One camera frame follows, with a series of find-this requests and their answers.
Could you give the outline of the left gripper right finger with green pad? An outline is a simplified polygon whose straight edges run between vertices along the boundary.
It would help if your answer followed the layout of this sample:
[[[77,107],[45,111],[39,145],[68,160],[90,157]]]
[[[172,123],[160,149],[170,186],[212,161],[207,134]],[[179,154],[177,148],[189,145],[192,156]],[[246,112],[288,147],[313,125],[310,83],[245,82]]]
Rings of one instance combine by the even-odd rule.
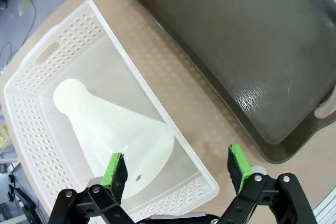
[[[284,173],[274,179],[254,172],[238,144],[228,147],[227,170],[236,197],[217,221],[248,223],[258,206],[267,206],[276,223],[314,223],[314,214],[296,177]]]

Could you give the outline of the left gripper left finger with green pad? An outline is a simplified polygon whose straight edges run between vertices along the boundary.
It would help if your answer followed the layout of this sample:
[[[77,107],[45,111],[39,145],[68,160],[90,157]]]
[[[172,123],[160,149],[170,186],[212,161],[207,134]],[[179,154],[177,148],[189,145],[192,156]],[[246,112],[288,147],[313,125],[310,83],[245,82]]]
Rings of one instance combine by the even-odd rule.
[[[121,207],[128,171],[121,153],[112,154],[101,182],[78,193],[74,189],[59,192],[49,223],[88,223],[101,217],[104,223],[134,223]]]

